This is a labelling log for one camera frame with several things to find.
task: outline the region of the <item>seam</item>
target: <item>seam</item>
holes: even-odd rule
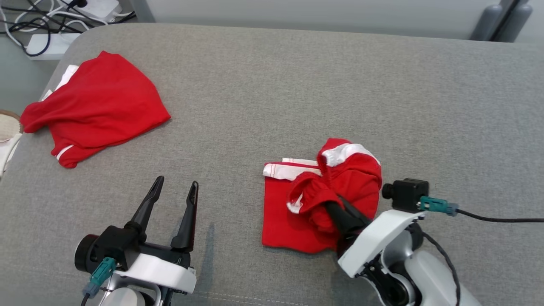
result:
[[[236,301],[236,300],[228,299],[228,298],[211,297],[211,296],[201,296],[201,295],[193,295],[193,296],[195,296],[195,297],[202,297],[202,298],[219,299],[219,300],[221,300],[221,301],[230,301],[230,302],[237,302],[237,303],[244,303],[244,304],[251,304],[251,305],[266,306],[266,305],[264,305],[264,304],[257,304],[257,303],[243,302],[243,301]]]
[[[210,293],[213,295],[221,295],[221,296],[230,296],[230,297],[237,297],[237,298],[248,298],[248,299],[256,299],[258,301],[266,301],[266,302],[274,302],[274,303],[281,303],[281,304],[287,304],[287,305],[297,305],[297,306],[308,306],[307,304],[299,304],[299,303],[290,303],[290,302],[283,302],[283,301],[275,301],[273,299],[265,299],[265,298],[256,298],[256,297],[248,297],[248,296],[237,296],[237,295],[228,295],[225,293],[215,293],[215,292],[207,292],[207,291],[194,291],[198,293]]]

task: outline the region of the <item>red cloth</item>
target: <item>red cloth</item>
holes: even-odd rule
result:
[[[289,248],[315,254],[334,248],[338,236],[316,230],[308,218],[291,213],[285,206],[292,182],[264,178],[264,219],[261,242],[265,246]]]
[[[338,194],[374,218],[382,181],[381,165],[370,152],[345,139],[329,138],[317,162],[321,176],[304,172],[293,182],[265,178],[264,245],[311,254],[335,250],[339,233],[321,204],[336,201],[343,207]]]
[[[68,83],[21,115],[25,133],[48,126],[51,155],[74,168],[78,162],[145,133],[170,119],[157,89],[119,54],[102,51],[81,64]]]

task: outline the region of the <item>gray fabric surface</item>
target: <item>gray fabric surface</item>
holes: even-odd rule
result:
[[[379,305],[331,252],[261,245],[263,164],[313,159],[330,136],[365,145],[384,182],[428,180],[431,195],[482,215],[544,216],[541,46],[119,25],[78,38],[47,88],[101,50],[145,73],[172,119],[73,170],[50,155],[47,129],[23,136],[0,183],[0,296],[18,305],[78,304],[88,277],[73,266],[80,239],[122,226],[158,175],[150,242],[170,242],[190,183],[201,186],[198,284],[173,305]],[[542,303],[544,225],[439,214],[421,225],[483,305]]]

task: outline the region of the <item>power strip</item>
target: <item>power strip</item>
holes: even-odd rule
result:
[[[84,7],[74,8],[86,16],[106,22],[115,21],[117,14],[123,10],[117,0],[87,0],[87,5]]]
[[[74,39],[80,35],[79,33],[51,34],[51,41],[47,50],[41,55],[28,58],[32,60],[59,60],[63,57]],[[28,43],[27,52],[30,54],[39,53],[46,45],[47,34],[34,34]]]

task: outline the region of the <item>white stripe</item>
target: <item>white stripe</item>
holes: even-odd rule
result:
[[[375,159],[379,165],[381,165],[380,161],[374,155],[372,155],[370,151],[358,143],[344,143],[336,148],[323,151],[321,155],[327,159],[327,166],[334,167],[345,162],[348,157],[356,153],[372,156],[372,158]]]
[[[317,175],[321,175],[321,171],[315,168],[298,167],[285,164],[266,164],[263,169],[263,175],[269,178],[275,178],[278,180],[293,181],[303,172],[313,172]]]
[[[300,194],[299,199],[296,200],[295,203],[287,202],[287,208],[289,209],[290,212],[297,213],[297,214],[300,212],[300,209],[302,208],[302,203],[300,202],[301,199],[302,199],[302,193]]]
[[[59,89],[60,87],[66,85],[66,83],[68,83],[68,81],[72,78],[73,74],[76,73],[77,69],[79,68],[79,66],[77,65],[69,65],[68,68],[66,68],[66,71],[64,71],[64,74],[62,76],[62,78],[60,79],[60,82],[59,84],[57,85],[57,87],[55,88],[55,90]],[[41,99],[41,101],[47,99],[47,97],[49,97],[53,92],[51,90],[48,90],[44,97]]]
[[[317,166],[317,162],[316,161],[311,161],[311,160],[301,160],[301,159],[298,159],[298,158],[282,158],[281,159],[282,162],[284,163],[297,163],[297,164],[306,164],[308,166]]]
[[[59,154],[57,154],[57,156],[56,156],[57,160],[59,160],[60,157],[64,154],[64,152],[68,151],[68,149],[71,148],[71,147],[73,147],[73,144],[71,144],[71,145],[65,147],[64,149],[62,149],[62,150],[59,152]]]

